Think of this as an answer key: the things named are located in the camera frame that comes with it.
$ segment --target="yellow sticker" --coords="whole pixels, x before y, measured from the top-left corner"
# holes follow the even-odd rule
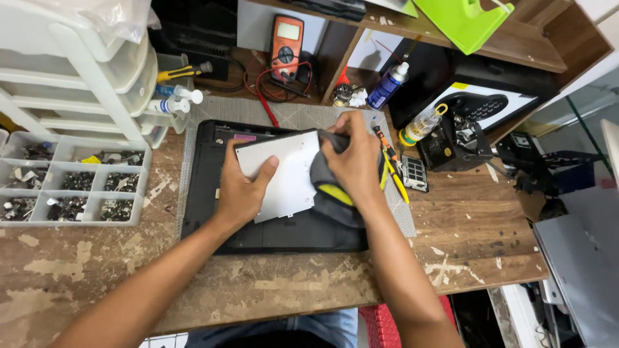
[[[81,160],[80,162],[82,162],[82,163],[101,164],[101,161],[99,161],[99,159],[96,158],[95,156],[90,156],[89,158],[87,158],[85,160]]]
[[[466,89],[466,87],[468,87],[469,85],[467,84],[463,84],[460,82],[454,82],[453,85],[451,85],[451,87],[457,88],[457,89]]]

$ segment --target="woven mat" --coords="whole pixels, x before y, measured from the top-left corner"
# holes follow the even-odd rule
[[[288,129],[308,129],[308,128],[327,128],[335,123],[337,117],[349,108],[319,107],[303,104],[269,104],[273,114],[279,122],[281,128]],[[363,110],[365,124],[368,132],[370,122],[374,121],[381,127],[385,137],[391,143],[391,135],[387,128],[384,113],[381,111]],[[187,194],[189,192],[189,178],[191,177],[191,165],[196,145],[197,126],[205,120],[221,120],[261,126],[270,126],[262,104],[257,100],[243,98],[225,98],[206,96],[200,105],[193,105],[191,108],[191,120],[185,130],[185,146],[183,153],[183,166],[181,169],[181,180],[178,195],[178,214],[176,219],[176,231],[181,233],[181,223],[185,212]],[[389,208],[396,218],[397,224],[405,237],[416,236],[413,218],[410,209],[400,196],[392,180],[387,180],[385,196]]]

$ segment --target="blue spray can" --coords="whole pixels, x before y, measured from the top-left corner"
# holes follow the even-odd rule
[[[409,79],[409,64],[404,62],[385,72],[372,93],[368,96],[368,106],[374,110],[382,108],[400,86]]]

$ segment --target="worn wooden table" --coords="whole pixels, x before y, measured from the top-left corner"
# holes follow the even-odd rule
[[[0,346],[43,347],[80,312],[178,241],[184,137],[154,151],[139,226],[0,229]],[[409,191],[417,237],[405,240],[439,294],[541,279],[542,255],[513,183],[486,166],[429,173]],[[154,334],[381,301],[368,253],[216,256]]]

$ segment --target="multimeter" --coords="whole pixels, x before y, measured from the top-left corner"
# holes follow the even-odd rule
[[[303,44],[305,23],[289,15],[278,14],[273,19],[271,40],[271,68],[285,66],[271,71],[271,76],[284,81],[294,81],[297,75],[299,55]]]

